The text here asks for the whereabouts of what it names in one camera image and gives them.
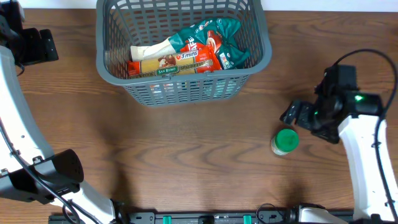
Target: basket rim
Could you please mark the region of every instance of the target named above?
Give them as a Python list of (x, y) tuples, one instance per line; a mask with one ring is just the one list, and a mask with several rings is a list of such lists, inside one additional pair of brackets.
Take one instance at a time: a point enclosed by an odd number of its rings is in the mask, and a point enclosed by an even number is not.
[(234, 69), (234, 70), (220, 70), (214, 72), (197, 73), (184, 76), (174, 76), (172, 78), (162, 78), (162, 77), (148, 77), (148, 78), (138, 78), (134, 80), (117, 78), (110, 74), (105, 67), (104, 61), (104, 5), (107, 0), (97, 0), (96, 5), (96, 68), (99, 75), (108, 83), (117, 86), (129, 86), (129, 85), (146, 85), (152, 83), (163, 83), (163, 82), (180, 82), (188, 80), (197, 79), (207, 79), (207, 78), (233, 78), (245, 75), (252, 75), (264, 70), (272, 57), (272, 47), (269, 40), (268, 26), (266, 21), (265, 12), (262, 10), (262, 5), (260, 1), (252, 1), (254, 4), (254, 17), (257, 20), (258, 30), (260, 35), (260, 42), (262, 43), (263, 56), (259, 63), (251, 68)]

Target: white wall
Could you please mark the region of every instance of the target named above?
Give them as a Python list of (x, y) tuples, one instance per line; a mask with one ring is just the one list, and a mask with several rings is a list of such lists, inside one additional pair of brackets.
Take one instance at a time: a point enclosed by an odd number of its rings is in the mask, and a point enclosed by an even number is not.
[[(398, 0), (255, 0), (264, 10), (398, 12)], [(96, 0), (19, 0), (23, 8), (95, 8)]]

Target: food package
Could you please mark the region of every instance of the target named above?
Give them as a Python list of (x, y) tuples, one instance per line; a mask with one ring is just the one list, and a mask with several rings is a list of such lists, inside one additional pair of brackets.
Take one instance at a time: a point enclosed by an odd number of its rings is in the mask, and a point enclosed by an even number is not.
[(129, 62), (129, 78), (167, 75), (187, 75), (221, 70), (221, 65), (211, 46), (159, 58)]
[(150, 47), (131, 47), (133, 60), (157, 58), (165, 54), (186, 52), (212, 45), (222, 69), (234, 69), (250, 56), (242, 52), (234, 39), (241, 23), (236, 19), (212, 18), (186, 27), (160, 44)]

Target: wooden table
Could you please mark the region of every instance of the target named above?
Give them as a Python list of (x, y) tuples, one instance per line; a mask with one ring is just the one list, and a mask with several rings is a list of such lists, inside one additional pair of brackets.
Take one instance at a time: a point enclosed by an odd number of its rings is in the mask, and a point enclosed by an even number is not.
[[(130, 207), (166, 211), (254, 210), (264, 202), (353, 208), (342, 144), (297, 128), (300, 145), (278, 157), (269, 142), (294, 99), (313, 87), (338, 57), (375, 48), (398, 62), (398, 14), (267, 12), (273, 57), (227, 101), (147, 108), (106, 83), (95, 67), (95, 10), (25, 10), (25, 27), (50, 29), (59, 61), (29, 66), (19, 78), (40, 130), (55, 152), (72, 148), (85, 179)], [(392, 74), (369, 54), (349, 58), (363, 91), (387, 97)], [(398, 103), (388, 143), (398, 168)], [(0, 199), (2, 223), (46, 223), (61, 209)]]

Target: bottle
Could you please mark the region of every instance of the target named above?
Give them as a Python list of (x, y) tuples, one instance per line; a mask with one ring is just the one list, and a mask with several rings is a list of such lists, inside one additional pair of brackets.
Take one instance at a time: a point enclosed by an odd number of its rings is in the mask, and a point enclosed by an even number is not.
[(271, 139), (271, 148), (278, 156), (284, 156), (291, 153), (299, 145), (299, 142), (299, 136), (295, 131), (283, 129)]

